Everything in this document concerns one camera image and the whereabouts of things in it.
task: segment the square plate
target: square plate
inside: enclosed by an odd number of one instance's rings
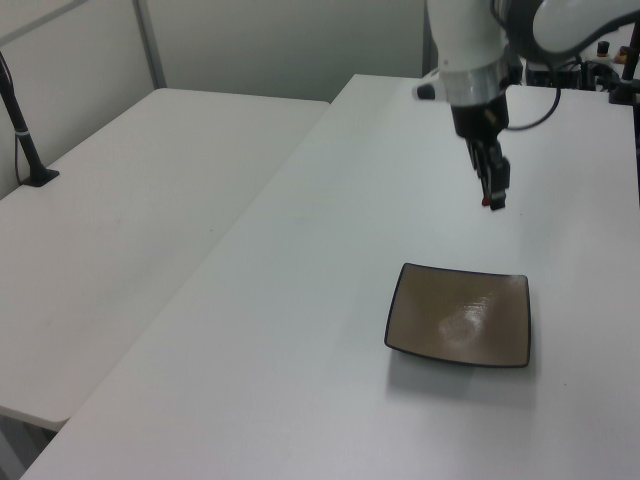
[[[464,365],[526,367],[531,347],[527,277],[405,263],[384,343]]]

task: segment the white table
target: white table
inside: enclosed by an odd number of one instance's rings
[[[159,90],[0,202],[0,414],[59,429],[327,104]]]
[[[504,134],[492,213],[415,83],[350,82],[25,480],[637,478],[631,110],[566,92]],[[513,121],[553,95],[511,89]],[[386,348],[404,262],[528,275],[530,366]]]

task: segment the black pole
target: black pole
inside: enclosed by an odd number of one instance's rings
[[[11,123],[13,123],[15,134],[17,135],[18,140],[20,140],[20,145],[22,145],[22,150],[24,151],[25,157],[27,157],[27,162],[29,162],[29,167],[31,169],[29,178],[22,183],[32,187],[41,187],[57,177],[59,173],[55,170],[48,170],[40,161],[38,151],[33,143],[33,139],[31,138],[31,133],[29,133],[29,128],[27,127],[27,123],[25,122],[20,106],[18,105],[18,100],[16,99],[13,88],[13,80],[11,79],[11,73],[4,61],[2,53],[0,53],[0,95],[2,96],[2,101],[7,108],[7,113],[9,113]]]
[[[636,22],[633,27],[633,34],[631,35],[631,42],[629,42],[631,48],[640,48],[640,22]]]

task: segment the white wall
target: white wall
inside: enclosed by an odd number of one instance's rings
[[[153,90],[132,0],[81,3],[0,51],[45,165]],[[0,102],[0,198],[15,187],[13,126]]]
[[[173,88],[332,101],[422,76],[424,0],[141,0]]]

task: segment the white table surface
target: white table surface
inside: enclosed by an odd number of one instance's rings
[[[159,90],[0,202],[0,414],[82,405],[327,108]]]
[[[504,134],[492,213],[415,83],[350,82],[25,480],[637,478],[631,110],[566,92]],[[553,95],[512,88],[514,123]],[[527,275],[529,367],[386,348],[404,262]]]

